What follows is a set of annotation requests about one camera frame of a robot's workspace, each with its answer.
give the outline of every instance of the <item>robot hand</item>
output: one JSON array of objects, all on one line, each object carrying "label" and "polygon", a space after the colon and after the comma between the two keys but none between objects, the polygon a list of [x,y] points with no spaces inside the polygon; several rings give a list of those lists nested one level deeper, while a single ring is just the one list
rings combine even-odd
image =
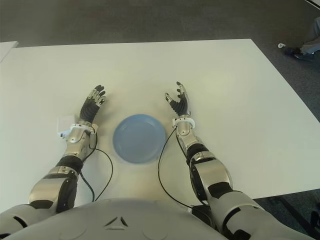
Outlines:
[{"label": "robot hand", "polygon": [[105,93],[104,87],[101,85],[96,86],[91,91],[81,108],[80,121],[93,123],[100,106],[106,101]]},{"label": "robot hand", "polygon": [[177,102],[173,100],[167,92],[165,93],[165,100],[170,104],[172,109],[176,112],[176,114],[178,114],[179,117],[186,115],[191,117],[187,91],[180,82],[177,81],[176,84],[179,86],[179,89],[177,89],[177,92],[179,93],[177,97],[180,98],[180,101]]}]

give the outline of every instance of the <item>black joint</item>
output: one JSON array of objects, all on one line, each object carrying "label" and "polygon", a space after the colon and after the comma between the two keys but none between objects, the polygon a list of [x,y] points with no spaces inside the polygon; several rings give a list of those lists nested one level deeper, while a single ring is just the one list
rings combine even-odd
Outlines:
[{"label": "black joint", "polygon": [[54,202],[50,200],[35,200],[29,205],[34,209],[49,209],[51,208],[52,204],[54,204]]},{"label": "black joint", "polygon": [[189,166],[190,160],[195,154],[199,152],[207,152],[207,151],[209,151],[208,148],[206,148],[206,146],[201,143],[196,143],[191,145],[186,151],[186,164],[188,164]]},{"label": "black joint", "polygon": [[208,187],[208,190],[212,197],[218,199],[222,195],[233,192],[234,190],[231,188],[230,184],[228,182],[218,182],[215,184],[212,184]]},{"label": "black joint", "polygon": [[204,185],[202,184],[199,172],[196,168],[196,166],[192,165],[190,168],[190,180],[191,180],[191,185],[193,188],[193,191],[196,195],[196,197],[200,201],[207,200],[206,192],[204,189]]},{"label": "black joint", "polygon": [[65,166],[74,169],[78,174],[81,172],[84,163],[77,156],[64,156],[57,163],[56,167]]},{"label": "black joint", "polygon": [[76,193],[77,180],[72,178],[64,180],[59,192],[56,212],[61,213],[72,209],[75,205]]},{"label": "black joint", "polygon": [[243,231],[242,229],[235,231],[235,233],[233,234],[233,239],[235,240],[249,240],[250,238],[251,235],[246,231]]}]

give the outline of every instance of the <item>white table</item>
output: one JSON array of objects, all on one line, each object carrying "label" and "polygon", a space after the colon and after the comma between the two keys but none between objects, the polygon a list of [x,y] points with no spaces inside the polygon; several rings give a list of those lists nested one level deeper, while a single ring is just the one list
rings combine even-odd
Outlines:
[{"label": "white table", "polygon": [[[98,146],[115,168],[102,199],[170,201],[156,161],[124,162],[112,137],[134,114],[157,118],[169,134],[175,114],[164,93],[173,94],[176,81],[188,91],[196,133],[227,166],[236,190],[261,198],[320,188],[320,124],[250,39],[25,47],[12,49],[0,65],[0,212],[27,203],[65,150],[57,118],[78,114],[98,84],[108,92],[95,119]],[[175,138],[160,172],[172,195],[199,204]],[[98,194],[110,165],[96,152],[83,174]],[[90,199],[80,180],[76,204]]]}]

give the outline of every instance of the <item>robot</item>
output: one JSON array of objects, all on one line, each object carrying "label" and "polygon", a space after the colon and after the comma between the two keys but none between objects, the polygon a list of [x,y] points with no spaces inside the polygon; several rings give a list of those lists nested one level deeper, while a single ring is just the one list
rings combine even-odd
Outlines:
[{"label": "robot", "polygon": [[234,190],[224,164],[196,136],[185,87],[177,82],[179,101],[166,93],[176,112],[175,133],[186,157],[191,185],[207,201],[215,229],[184,208],[160,201],[104,199],[74,207],[77,181],[89,155],[94,118],[105,102],[98,85],[86,98],[79,122],[66,136],[66,150],[29,195],[28,204],[0,214],[0,239],[6,240],[311,240]]}]

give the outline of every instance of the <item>person's leg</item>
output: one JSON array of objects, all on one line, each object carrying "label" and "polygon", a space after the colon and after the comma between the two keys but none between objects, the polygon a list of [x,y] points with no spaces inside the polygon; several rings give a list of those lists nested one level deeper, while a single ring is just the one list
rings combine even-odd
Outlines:
[{"label": "person's leg", "polygon": [[304,42],[305,43],[312,42],[313,40],[319,37],[320,37],[320,16],[314,20],[310,31],[308,32],[308,34],[304,39]]},{"label": "person's leg", "polygon": [[306,42],[301,47],[302,54],[313,54],[320,50],[320,36],[313,41]]}]

